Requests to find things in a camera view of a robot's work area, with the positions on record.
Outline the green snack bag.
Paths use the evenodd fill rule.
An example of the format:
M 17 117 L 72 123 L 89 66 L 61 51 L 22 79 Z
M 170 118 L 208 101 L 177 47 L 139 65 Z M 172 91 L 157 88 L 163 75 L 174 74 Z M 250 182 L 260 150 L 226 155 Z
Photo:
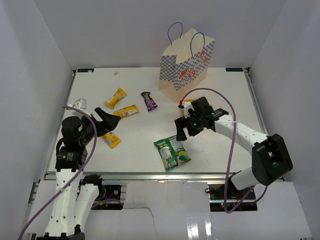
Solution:
M 177 141 L 176 135 L 160 139 L 153 144 L 157 148 L 166 172 L 192 160 L 182 143 Z

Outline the purple brown candy packet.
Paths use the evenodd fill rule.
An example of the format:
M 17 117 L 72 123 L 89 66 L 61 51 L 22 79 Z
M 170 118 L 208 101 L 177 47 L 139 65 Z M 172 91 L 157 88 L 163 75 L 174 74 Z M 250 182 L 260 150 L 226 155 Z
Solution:
M 140 94 L 145 102 L 145 105 L 147 107 L 147 111 L 150 112 L 154 109 L 156 109 L 158 107 L 158 105 L 156 104 L 156 102 L 153 100 L 153 98 L 151 97 L 151 93 L 149 91 L 144 91 Z

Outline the orange mango candy bag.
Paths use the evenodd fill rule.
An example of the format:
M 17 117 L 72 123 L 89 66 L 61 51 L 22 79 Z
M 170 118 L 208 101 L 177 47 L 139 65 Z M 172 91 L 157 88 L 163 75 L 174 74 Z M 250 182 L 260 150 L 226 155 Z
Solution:
M 190 103 L 192 103 L 192 102 L 198 100 L 199 98 L 200 98 L 200 97 L 185 98 L 185 99 L 183 100 L 183 102 L 190 102 Z

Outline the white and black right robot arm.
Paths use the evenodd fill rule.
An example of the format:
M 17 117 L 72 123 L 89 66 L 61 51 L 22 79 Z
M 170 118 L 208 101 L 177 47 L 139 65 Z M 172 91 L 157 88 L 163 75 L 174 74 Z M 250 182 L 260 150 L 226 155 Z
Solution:
M 251 155 L 251 167 L 228 178 L 226 195 L 236 200 L 244 189 L 261 184 L 269 186 L 293 169 L 286 143 L 279 134 L 267 135 L 236 123 L 224 109 L 213 109 L 205 97 L 192 102 L 181 101 L 183 116 L 175 120 L 179 142 L 194 137 L 204 129 L 224 135 Z

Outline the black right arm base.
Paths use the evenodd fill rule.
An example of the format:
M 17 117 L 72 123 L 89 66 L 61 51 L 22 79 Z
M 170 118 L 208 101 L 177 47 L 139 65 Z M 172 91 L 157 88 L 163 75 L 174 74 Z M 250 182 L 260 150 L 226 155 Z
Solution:
M 244 190 L 232 190 L 230 186 L 227 191 L 226 205 L 224 204 L 224 184 L 209 184 L 204 190 L 209 197 L 210 211 L 213 212 L 224 212 L 225 207 L 228 211 L 236 206 L 236 204 L 242 199 L 247 193 L 249 188 Z M 254 190 L 251 190 L 249 195 L 243 200 L 243 202 L 235 209 L 235 212 L 255 212 L 258 210 L 257 203 L 254 201 L 258 197 Z

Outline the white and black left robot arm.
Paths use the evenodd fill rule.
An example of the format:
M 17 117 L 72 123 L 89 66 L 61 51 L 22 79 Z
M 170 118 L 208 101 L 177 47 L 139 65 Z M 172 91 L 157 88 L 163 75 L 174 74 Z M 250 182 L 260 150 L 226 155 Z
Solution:
M 69 116 L 61 122 L 62 138 L 56 145 L 56 193 L 42 240 L 83 240 L 85 225 L 95 200 L 105 196 L 106 187 L 98 174 L 83 176 L 93 156 L 87 145 L 114 130 L 121 118 L 97 107 L 98 121 L 79 110 L 82 116 Z

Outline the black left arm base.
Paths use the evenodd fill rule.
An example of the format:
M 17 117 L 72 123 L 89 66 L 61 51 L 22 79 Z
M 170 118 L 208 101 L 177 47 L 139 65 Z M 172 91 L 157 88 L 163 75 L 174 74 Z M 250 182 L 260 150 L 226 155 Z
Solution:
M 121 185 L 102 185 L 99 190 L 99 195 L 94 203 L 107 199 L 121 199 L 122 186 Z

